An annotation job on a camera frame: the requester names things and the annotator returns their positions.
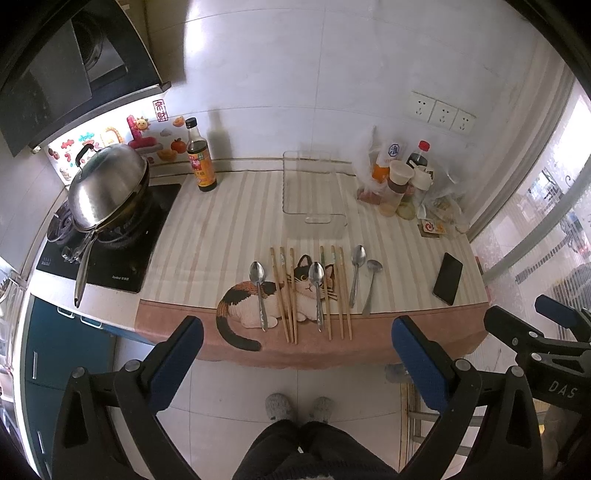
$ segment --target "stainless steel pot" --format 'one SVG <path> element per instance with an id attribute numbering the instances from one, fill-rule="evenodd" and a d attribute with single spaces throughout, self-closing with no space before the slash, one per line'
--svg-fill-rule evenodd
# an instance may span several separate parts
<path id="1" fill-rule="evenodd" d="M 87 144 L 76 156 L 93 150 Z M 110 145 L 93 155 L 70 185 L 68 204 L 76 229 L 86 233 L 73 253 L 80 259 L 76 276 L 74 306 L 78 308 L 86 287 L 90 250 L 100 231 L 124 223 L 141 203 L 150 182 L 150 168 L 139 154 L 127 145 Z"/>

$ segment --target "tile floor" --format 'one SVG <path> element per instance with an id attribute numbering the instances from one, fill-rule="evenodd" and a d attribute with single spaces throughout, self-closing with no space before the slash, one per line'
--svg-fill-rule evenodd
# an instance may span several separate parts
<path id="1" fill-rule="evenodd" d="M 150 350 L 148 345 L 119 339 L 115 369 L 129 359 L 144 359 Z M 157 416 L 202 480 L 230 479 L 252 441 L 269 425 L 264 401 L 273 392 L 289 396 L 300 421 L 316 397 L 334 399 L 331 423 L 398 467 L 400 386 L 386 381 L 381 366 L 298 371 L 196 360 L 170 408 Z M 152 478 L 119 409 L 112 410 L 112 417 L 132 466 Z"/>

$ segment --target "soy sauce bottle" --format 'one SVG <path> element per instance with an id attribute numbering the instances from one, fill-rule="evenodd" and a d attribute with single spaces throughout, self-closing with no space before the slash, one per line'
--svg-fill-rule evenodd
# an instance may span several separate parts
<path id="1" fill-rule="evenodd" d="M 217 179 L 209 148 L 207 147 L 207 140 L 199 133 L 195 117 L 187 118 L 185 126 L 189 130 L 187 153 L 189 154 L 193 173 L 197 177 L 197 185 L 202 192 L 209 192 L 217 187 Z"/>

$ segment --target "bottle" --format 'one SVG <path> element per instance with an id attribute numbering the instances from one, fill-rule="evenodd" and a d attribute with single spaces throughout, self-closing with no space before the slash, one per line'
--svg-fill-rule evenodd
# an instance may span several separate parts
<path id="1" fill-rule="evenodd" d="M 408 181 L 409 188 L 400 200 L 396 214 L 405 220 L 415 218 L 432 183 L 433 177 L 429 172 L 422 170 L 422 167 L 415 168 L 413 177 Z"/>
<path id="2" fill-rule="evenodd" d="M 388 188 L 383 193 L 382 201 L 378 210 L 385 217 L 396 214 L 400 200 L 406 192 L 408 180 L 414 175 L 414 169 L 401 161 L 394 160 L 390 163 L 390 175 L 388 177 Z"/>
<path id="3" fill-rule="evenodd" d="M 431 145 L 429 145 L 428 142 L 421 140 L 418 143 L 418 148 L 413 153 L 410 154 L 410 156 L 407 160 L 407 165 L 410 165 L 412 168 L 414 168 L 415 165 L 421 166 L 421 167 L 426 167 L 427 166 L 427 159 L 425 158 L 425 153 L 427 153 L 430 148 L 431 148 Z"/>
<path id="4" fill-rule="evenodd" d="M 390 175 L 390 162 L 392 160 L 398 160 L 400 150 L 399 142 L 390 142 L 382 146 L 374 165 L 374 171 L 371 174 L 375 180 L 383 183 L 388 178 Z"/>
<path id="5" fill-rule="evenodd" d="M 207 140 L 199 133 L 195 117 L 187 118 L 185 126 L 189 130 L 187 153 L 189 154 L 193 173 L 197 177 L 197 185 L 202 192 L 209 192 L 217 187 L 217 180 L 209 148 L 207 147 Z"/>

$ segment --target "black phone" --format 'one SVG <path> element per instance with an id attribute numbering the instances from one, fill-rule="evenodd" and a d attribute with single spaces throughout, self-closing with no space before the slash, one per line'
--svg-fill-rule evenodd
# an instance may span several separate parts
<path id="1" fill-rule="evenodd" d="M 460 284 L 462 276 L 462 267 L 464 265 L 457 258 L 445 253 L 441 268 L 437 275 L 433 295 L 443 300 L 448 305 L 453 305 L 456 299 L 457 287 Z"/>

